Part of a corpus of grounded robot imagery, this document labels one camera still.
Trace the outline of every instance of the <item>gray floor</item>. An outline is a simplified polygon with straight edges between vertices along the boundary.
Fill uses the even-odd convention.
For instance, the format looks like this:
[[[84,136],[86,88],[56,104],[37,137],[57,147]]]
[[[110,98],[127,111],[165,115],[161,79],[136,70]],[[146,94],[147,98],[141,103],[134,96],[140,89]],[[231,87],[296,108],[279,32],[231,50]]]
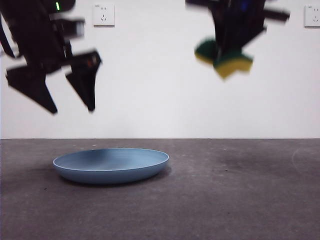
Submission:
[[[80,150],[170,155],[155,177],[91,186],[52,160]],[[320,139],[1,141],[2,240],[319,240]]]

